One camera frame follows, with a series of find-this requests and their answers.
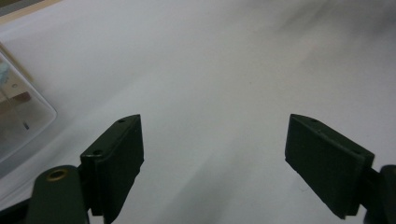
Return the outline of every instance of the white surface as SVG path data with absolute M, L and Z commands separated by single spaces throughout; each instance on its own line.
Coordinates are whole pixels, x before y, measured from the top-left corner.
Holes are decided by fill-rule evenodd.
M 116 223 L 362 223 L 363 208 L 334 216 L 284 146 L 297 113 L 372 150 L 376 170 L 395 163 L 394 11 L 367 0 L 64 0 L 3 25 L 0 41 L 59 115 L 2 164 L 1 206 L 140 113 L 146 162 Z

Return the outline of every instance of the transparent plastic container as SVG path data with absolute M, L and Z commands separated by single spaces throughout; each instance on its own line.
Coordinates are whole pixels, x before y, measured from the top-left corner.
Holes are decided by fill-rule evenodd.
M 4 49 L 0 49 L 0 162 L 34 139 L 56 118 Z

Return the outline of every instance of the black plastic part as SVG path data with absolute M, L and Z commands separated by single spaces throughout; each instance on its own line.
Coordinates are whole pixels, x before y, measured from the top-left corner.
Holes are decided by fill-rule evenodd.
M 359 185 L 375 155 L 322 122 L 291 115 L 286 162 L 340 218 L 355 216 Z
M 359 185 L 358 193 L 361 204 L 367 209 L 365 224 L 388 224 L 380 196 L 382 176 L 373 169 L 367 170 Z
M 0 212 L 1 224 L 23 224 L 25 223 L 30 199 L 16 203 Z
M 89 223 L 79 184 L 78 168 L 52 168 L 35 180 L 26 224 Z
M 119 215 L 144 161 L 140 116 L 116 121 L 80 158 L 87 208 L 111 223 Z
M 396 224 L 396 165 L 387 165 L 381 169 L 379 185 L 380 199 L 389 224 Z

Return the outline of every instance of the screw hole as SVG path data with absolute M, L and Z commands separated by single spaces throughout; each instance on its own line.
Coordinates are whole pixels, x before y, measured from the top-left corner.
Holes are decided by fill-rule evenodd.
M 54 170 L 47 176 L 47 180 L 48 181 L 57 181 L 57 180 L 63 179 L 66 175 L 67 175 L 66 169 Z

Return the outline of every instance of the clear lid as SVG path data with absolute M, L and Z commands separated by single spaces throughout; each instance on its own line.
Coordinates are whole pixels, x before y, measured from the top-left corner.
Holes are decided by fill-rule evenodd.
M 56 118 L 53 107 L 0 51 L 0 162 L 35 138 Z

